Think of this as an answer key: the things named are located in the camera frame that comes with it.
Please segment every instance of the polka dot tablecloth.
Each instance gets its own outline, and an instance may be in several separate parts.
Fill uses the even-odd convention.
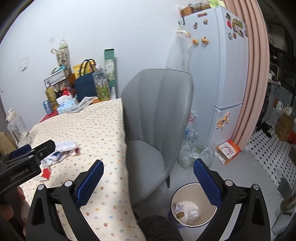
[[[92,104],[78,113],[54,116],[35,125],[31,134],[33,148],[52,139],[74,141],[80,153],[51,166],[48,181],[30,181],[21,187],[31,204],[37,186],[61,186],[87,171],[97,160],[104,163],[104,174],[86,206],[80,208],[84,218],[101,241],[146,240],[136,223],[128,194],[126,144],[121,99]],[[77,240],[62,206],[57,210],[63,228],[71,240]]]

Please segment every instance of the white bottle cap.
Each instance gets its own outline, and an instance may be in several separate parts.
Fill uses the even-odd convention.
[[[7,121],[10,121],[12,118],[14,118],[17,115],[16,112],[13,110],[13,108],[11,108],[7,114],[8,114],[8,116],[6,116]]]

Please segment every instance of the plastic bag hanging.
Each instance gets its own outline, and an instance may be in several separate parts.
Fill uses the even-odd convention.
[[[165,68],[189,72],[191,45],[190,34],[181,28],[177,30]]]

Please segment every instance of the glass bottle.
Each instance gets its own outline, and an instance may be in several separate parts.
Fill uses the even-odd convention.
[[[96,71],[93,72],[94,85],[100,101],[111,99],[107,76],[100,65],[96,65]]]
[[[8,111],[6,120],[8,121],[7,129],[12,135],[18,148],[26,144],[32,145],[33,139],[30,135],[30,132],[26,128],[22,117],[17,115],[13,108]]]
[[[52,109],[56,110],[58,108],[59,104],[57,103],[57,97],[56,97],[54,88],[48,87],[45,91],[45,94],[52,106]]]

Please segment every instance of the hanging tote bag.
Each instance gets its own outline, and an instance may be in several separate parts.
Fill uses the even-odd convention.
[[[77,100],[79,102],[82,101],[84,97],[97,96],[96,87],[94,86],[94,79],[92,77],[93,73],[85,74],[87,63],[89,63],[89,65],[91,66],[91,69],[95,71],[94,67],[90,63],[90,60],[92,60],[95,63],[93,59],[86,59],[85,61],[83,61],[80,65],[79,78],[75,81]],[[81,69],[84,62],[86,63],[85,63],[85,67],[82,74]]]

